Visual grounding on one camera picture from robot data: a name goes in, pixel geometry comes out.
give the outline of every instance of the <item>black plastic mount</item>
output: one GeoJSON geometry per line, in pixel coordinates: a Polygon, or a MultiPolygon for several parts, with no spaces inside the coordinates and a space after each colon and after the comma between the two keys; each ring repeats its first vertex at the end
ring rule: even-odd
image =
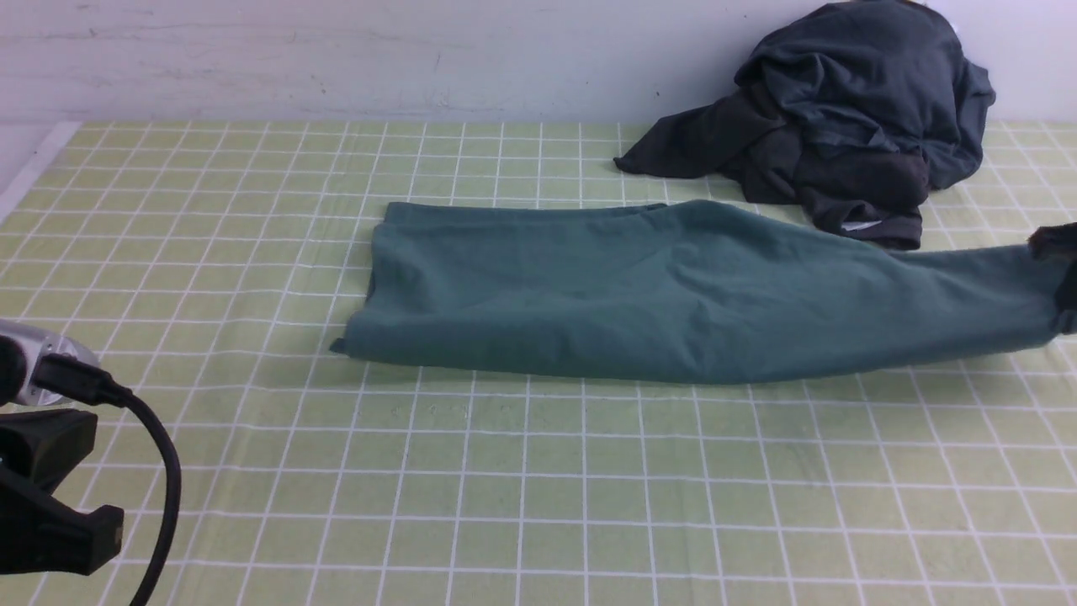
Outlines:
{"type": "Polygon", "coordinates": [[[97,415],[0,414],[0,575],[92,575],[120,554],[124,511],[80,513],[53,491],[94,450],[97,415]]]}

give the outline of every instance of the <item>silver device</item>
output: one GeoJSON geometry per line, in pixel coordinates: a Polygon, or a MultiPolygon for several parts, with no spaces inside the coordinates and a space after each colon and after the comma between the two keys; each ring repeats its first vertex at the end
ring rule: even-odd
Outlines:
{"type": "Polygon", "coordinates": [[[0,351],[0,368],[14,368],[16,364],[26,365],[23,386],[12,400],[12,403],[24,407],[47,407],[69,401],[59,394],[46,392],[31,384],[30,379],[44,356],[60,354],[90,366],[101,366],[97,356],[82,343],[42,328],[0,319],[0,338],[6,338],[15,344],[14,352],[0,351]]]}

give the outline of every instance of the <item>fabric fold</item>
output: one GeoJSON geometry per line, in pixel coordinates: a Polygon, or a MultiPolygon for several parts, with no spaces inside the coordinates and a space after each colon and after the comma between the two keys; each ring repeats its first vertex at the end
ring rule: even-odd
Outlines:
{"type": "Polygon", "coordinates": [[[389,206],[332,351],[564,378],[765,383],[1013,352],[1068,333],[1065,245],[889,251],[709,200],[389,206]]]}

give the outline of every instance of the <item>black cable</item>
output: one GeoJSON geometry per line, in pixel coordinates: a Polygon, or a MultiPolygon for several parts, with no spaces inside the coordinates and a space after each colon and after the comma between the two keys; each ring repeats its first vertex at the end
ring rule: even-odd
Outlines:
{"type": "Polygon", "coordinates": [[[182,491],[182,470],[180,456],[176,446],[160,420],[153,410],[138,398],[130,390],[113,381],[108,372],[81,363],[74,358],[58,354],[50,354],[41,360],[32,379],[34,385],[66,398],[85,405],[112,405],[127,409],[150,433],[153,442],[160,451],[165,464],[165,507],[160,520],[160,531],[157,533],[157,544],[150,556],[142,582],[131,598],[130,606],[145,606],[153,595],[160,574],[165,569],[168,552],[172,548],[176,526],[180,519],[180,493],[182,491]]]}

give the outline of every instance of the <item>dark hoodie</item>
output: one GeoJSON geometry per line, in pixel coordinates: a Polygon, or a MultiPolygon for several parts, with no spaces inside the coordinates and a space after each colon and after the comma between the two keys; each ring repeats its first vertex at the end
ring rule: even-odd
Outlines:
{"type": "Polygon", "coordinates": [[[617,166],[721,172],[749,201],[798,203],[823,230],[906,250],[927,194],[979,168],[995,101],[946,18],[906,0],[826,4],[764,38],[735,83],[659,119],[617,166]]]}

